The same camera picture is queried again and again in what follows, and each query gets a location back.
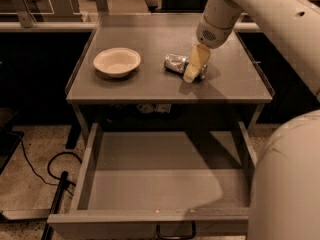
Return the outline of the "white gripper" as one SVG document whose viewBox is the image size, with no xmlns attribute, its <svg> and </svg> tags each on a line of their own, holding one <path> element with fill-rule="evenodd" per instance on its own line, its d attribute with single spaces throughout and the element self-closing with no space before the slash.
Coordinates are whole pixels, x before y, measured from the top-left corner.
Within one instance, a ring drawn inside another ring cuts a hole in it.
<svg viewBox="0 0 320 240">
<path fill-rule="evenodd" d="M 233 26 L 230 16 L 202 14 L 196 31 L 201 44 L 195 45 L 191 51 L 189 64 L 183 76 L 187 83 L 192 83 L 207 63 L 211 55 L 210 49 L 219 48 L 226 42 Z"/>
</svg>

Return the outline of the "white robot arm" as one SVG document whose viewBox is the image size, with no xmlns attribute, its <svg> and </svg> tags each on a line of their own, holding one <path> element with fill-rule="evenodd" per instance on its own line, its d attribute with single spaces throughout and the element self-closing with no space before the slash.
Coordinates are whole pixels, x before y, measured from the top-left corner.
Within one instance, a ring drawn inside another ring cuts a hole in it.
<svg viewBox="0 0 320 240">
<path fill-rule="evenodd" d="M 185 81 L 198 76 L 241 13 L 287 62 L 264 71 L 283 108 L 318 96 L 319 10 L 308 0 L 208 0 Z M 320 240 L 320 111 L 280 126 L 254 163 L 247 240 Z"/>
</svg>

